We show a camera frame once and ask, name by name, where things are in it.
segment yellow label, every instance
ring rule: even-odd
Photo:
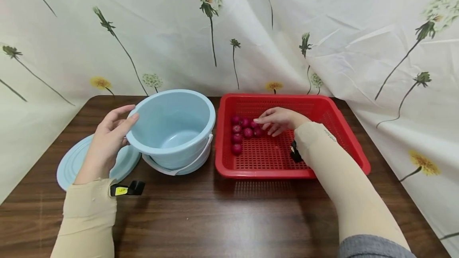
[[[121,186],[118,186],[116,189],[115,189],[115,196],[118,196],[118,195],[123,195],[123,194],[127,194],[128,188],[122,188]]]

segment hand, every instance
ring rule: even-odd
[[[134,108],[135,105],[119,107],[109,112],[100,122],[73,184],[85,184],[99,178],[108,178],[118,152],[128,144],[126,134],[139,119],[138,113],[127,119],[120,119],[120,116]]]
[[[295,111],[282,107],[273,107],[266,110],[258,119],[254,119],[253,121],[263,124],[262,129],[264,130],[272,125],[268,131],[268,135],[275,137],[286,129],[296,129],[303,123],[310,122],[311,120]]]

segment finger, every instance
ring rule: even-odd
[[[123,138],[123,141],[121,142],[121,147],[125,147],[125,146],[128,146],[128,145],[129,145],[128,139],[127,138]]]
[[[275,113],[275,111],[276,111],[276,108],[275,108],[275,107],[269,108],[269,109],[267,109],[263,114],[261,114],[261,116],[259,116],[259,119],[260,119],[261,117],[269,116],[269,115]]]
[[[118,120],[118,118],[129,111],[132,111],[135,108],[135,105],[127,105],[123,107],[116,108],[115,110],[111,110],[105,118],[102,120],[100,125],[105,127],[110,127],[112,123]]]
[[[271,125],[271,123],[265,123],[262,127],[263,131],[266,131],[266,129]]]
[[[139,113],[135,113],[132,116],[128,117],[121,125],[112,131],[116,135],[120,137],[126,137],[126,134],[130,131],[132,126],[137,122],[139,119]]]
[[[119,119],[117,120],[116,122],[114,122],[112,124],[112,129],[110,129],[110,131],[116,129],[119,125],[121,125],[126,119]]]
[[[280,135],[286,129],[287,129],[286,127],[281,126],[277,131],[274,132],[273,137],[277,137],[278,135]]]
[[[278,123],[275,123],[271,129],[269,129],[268,131],[268,135],[271,135],[272,133],[274,133],[275,131],[277,131],[278,128],[280,128],[281,126],[278,124]]]
[[[262,124],[262,123],[274,123],[276,117],[277,117],[277,114],[273,113],[273,114],[270,114],[270,115],[268,115],[266,117],[259,117],[258,119],[254,119],[253,121],[256,122],[256,123],[259,123],[259,124]]]

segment beige arm sleeve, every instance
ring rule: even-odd
[[[64,202],[64,219],[51,258],[113,258],[112,227],[116,198],[113,179],[71,185]]]
[[[359,165],[321,123],[304,123],[295,130],[295,140],[298,152],[335,204],[340,242],[350,236],[371,234],[410,249]]]

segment gray sleeve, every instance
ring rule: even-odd
[[[347,237],[339,245],[338,258],[416,258],[408,249],[374,235]]]

